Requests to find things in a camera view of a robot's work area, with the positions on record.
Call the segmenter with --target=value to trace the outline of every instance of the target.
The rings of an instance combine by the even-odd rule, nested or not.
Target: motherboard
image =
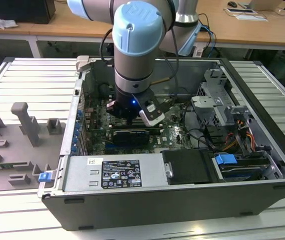
[[[85,111],[89,155],[151,154],[163,150],[192,149],[183,126],[185,104],[175,104],[158,125],[146,127],[138,117],[132,124],[106,112],[108,100],[92,99]]]

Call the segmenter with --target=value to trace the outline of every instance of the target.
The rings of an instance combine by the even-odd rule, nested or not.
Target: warning label
[[[101,187],[103,189],[142,186],[139,160],[103,161],[101,166]]]

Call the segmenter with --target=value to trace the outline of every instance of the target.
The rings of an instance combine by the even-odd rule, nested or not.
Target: computer mouse
[[[233,8],[237,8],[237,3],[235,3],[234,1],[229,1],[228,6],[231,6]]]

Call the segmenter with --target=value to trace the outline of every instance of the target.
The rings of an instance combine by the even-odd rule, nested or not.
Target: paper
[[[263,16],[253,16],[253,15],[235,15],[238,20],[250,20],[250,21],[264,21],[268,22]]]
[[[4,30],[5,28],[16,28],[16,27],[18,27],[18,25],[14,20],[0,19],[0,29]]]

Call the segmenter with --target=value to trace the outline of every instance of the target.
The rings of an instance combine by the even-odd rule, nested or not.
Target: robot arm
[[[190,53],[200,29],[197,2],[68,0],[74,14],[113,24],[116,99],[107,105],[108,112],[126,118],[128,124],[139,115],[148,127],[165,118],[170,106],[160,105],[150,89],[155,58],[159,48],[181,55]],[[177,50],[172,32],[179,36]]]

